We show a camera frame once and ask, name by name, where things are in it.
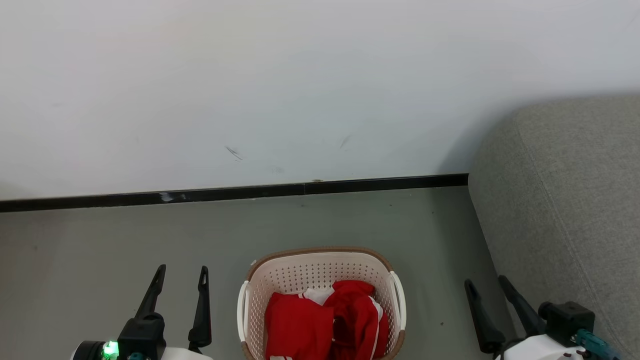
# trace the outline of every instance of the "white plastic basket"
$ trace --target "white plastic basket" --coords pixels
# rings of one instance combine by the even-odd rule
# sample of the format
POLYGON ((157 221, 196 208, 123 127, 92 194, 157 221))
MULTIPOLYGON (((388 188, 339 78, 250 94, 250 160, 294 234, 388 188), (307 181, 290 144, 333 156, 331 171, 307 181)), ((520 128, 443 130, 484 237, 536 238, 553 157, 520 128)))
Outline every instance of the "white plastic basket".
POLYGON ((277 252, 255 262, 240 287, 238 336, 247 360, 264 360, 264 313, 271 294, 329 288, 341 280, 361 280, 376 287, 374 298, 389 318, 384 360, 393 359, 404 342, 406 302, 400 279, 375 251, 355 247, 323 247, 277 252))

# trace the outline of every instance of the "white wall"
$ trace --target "white wall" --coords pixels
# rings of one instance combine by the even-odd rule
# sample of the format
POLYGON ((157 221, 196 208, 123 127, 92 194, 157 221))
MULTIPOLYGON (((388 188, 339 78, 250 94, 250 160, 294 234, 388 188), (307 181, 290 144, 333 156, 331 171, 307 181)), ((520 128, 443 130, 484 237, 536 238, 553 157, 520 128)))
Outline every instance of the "white wall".
POLYGON ((466 172, 520 106, 639 91, 639 15, 638 0, 4 0, 0 199, 466 172))

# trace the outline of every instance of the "gray floor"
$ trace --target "gray floor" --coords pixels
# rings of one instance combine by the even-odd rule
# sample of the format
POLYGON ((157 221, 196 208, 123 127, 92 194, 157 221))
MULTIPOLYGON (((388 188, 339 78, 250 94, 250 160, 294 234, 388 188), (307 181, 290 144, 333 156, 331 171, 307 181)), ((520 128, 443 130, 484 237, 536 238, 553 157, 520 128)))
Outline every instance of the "gray floor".
POLYGON ((463 281, 513 328, 466 187, 0 214, 0 348, 7 359, 68 359, 82 340, 115 339, 157 266, 156 310, 185 347, 201 265, 211 273, 215 360, 243 359, 237 292, 271 252, 356 245, 382 253, 407 299, 399 359, 490 359, 477 349, 463 281))

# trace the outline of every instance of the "gray sofa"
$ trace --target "gray sofa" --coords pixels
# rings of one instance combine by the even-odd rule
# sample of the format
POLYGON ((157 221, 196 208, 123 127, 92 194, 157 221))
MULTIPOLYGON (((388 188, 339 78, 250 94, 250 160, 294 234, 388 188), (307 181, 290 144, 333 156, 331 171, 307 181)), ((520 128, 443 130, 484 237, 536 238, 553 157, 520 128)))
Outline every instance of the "gray sofa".
POLYGON ((640 359, 640 96, 518 111, 482 144, 469 192, 498 274, 536 309, 593 310, 595 333, 640 359))

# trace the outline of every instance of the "green led light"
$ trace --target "green led light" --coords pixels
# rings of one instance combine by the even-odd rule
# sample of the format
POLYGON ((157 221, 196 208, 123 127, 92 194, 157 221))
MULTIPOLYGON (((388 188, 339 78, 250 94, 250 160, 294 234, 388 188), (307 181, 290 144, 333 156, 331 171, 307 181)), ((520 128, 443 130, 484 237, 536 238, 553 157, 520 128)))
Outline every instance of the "green led light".
POLYGON ((102 349, 102 358, 106 360, 116 359, 118 357, 118 342, 108 341, 102 349))

